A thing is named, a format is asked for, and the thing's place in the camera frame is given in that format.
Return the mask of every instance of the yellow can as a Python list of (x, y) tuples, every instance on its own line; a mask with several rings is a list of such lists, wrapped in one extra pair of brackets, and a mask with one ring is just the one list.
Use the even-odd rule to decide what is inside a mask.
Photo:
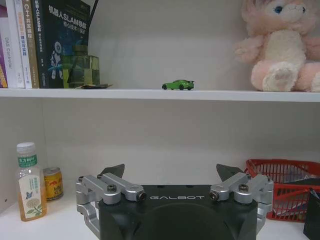
[(49, 167), (43, 170), (46, 200), (52, 201), (64, 195), (62, 174), (59, 167)]

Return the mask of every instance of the black bolt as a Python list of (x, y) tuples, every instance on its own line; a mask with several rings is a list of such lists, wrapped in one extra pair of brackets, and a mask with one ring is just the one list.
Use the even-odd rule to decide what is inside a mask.
[(137, 197), (138, 202), (142, 202), (147, 199), (147, 194), (145, 192), (140, 193), (140, 195)]
[(212, 201), (214, 201), (214, 202), (218, 202), (218, 201), (219, 201), (219, 198), (220, 198), (219, 193), (217, 193), (216, 191), (210, 192), (210, 193), (209, 193), (209, 197), (210, 197), (210, 199), (211, 199)]
[(108, 185), (107, 190), (109, 193), (115, 193), (117, 191), (117, 186), (114, 184), (110, 184)]
[(247, 184), (240, 184), (239, 191), (242, 193), (247, 193), (249, 192), (249, 186)]

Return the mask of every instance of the green label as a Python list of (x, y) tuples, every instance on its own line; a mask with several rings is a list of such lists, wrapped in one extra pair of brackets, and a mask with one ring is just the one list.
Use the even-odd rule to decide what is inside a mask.
[(27, 157), (18, 157), (19, 167), (28, 168), (36, 165), (38, 163), (37, 155), (27, 156)]

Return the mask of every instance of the red plastic basket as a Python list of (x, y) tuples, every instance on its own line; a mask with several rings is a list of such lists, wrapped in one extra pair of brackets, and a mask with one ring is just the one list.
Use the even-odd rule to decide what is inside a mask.
[(320, 178), (320, 163), (285, 159), (249, 159), (246, 167), (251, 176), (269, 176), (274, 181), (273, 211), (268, 219), (304, 222), (310, 189), (320, 193), (317, 185), (287, 184), (303, 179), (307, 174)]

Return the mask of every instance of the book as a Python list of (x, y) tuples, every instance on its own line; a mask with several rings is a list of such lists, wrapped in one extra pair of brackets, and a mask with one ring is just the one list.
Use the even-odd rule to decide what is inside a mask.
[(63, 56), (88, 46), (90, 6), (81, 0), (32, 0), (41, 88), (64, 88)]
[(17, 87), (17, 80), (13, 64), (9, 19), (7, 17), (0, 17), (0, 36), (7, 86), (8, 88), (14, 88)]
[(25, 33), (26, 33), (26, 45), (27, 45), (28, 56), (29, 56), (31, 84), (33, 89), (38, 89), (39, 73), (38, 73), (35, 30), (34, 30), (31, 0), (22, 0), (22, 4), (23, 4), (24, 26), (25, 26)]
[(21, 49), (19, 43), (18, 23), (16, 18), (16, 9), (14, 0), (6, 0), (6, 9), (9, 19), (9, 29), (11, 36), (12, 63), (15, 72), (15, 81), (8, 83), (9, 88), (25, 88), (25, 77), (21, 58)]
[(14, 0), (15, 17), (18, 25), (19, 44), (23, 67), (24, 84), (26, 89), (32, 89), (27, 34), (22, 0)]
[[(0, 18), (6, 18), (7, 8), (5, 6), (0, 5)], [(0, 88), (7, 88), (7, 74), (6, 74), (6, 65), (5, 65), (5, 55), (2, 48), (2, 41), (0, 37)]]
[(2, 47), (0, 47), (0, 89), (8, 88), (7, 80), (5, 77), (4, 70), (3, 70), (3, 65), (5, 65), (4, 63), (5, 63), (5, 60), (4, 60), (4, 56), (2, 53)]

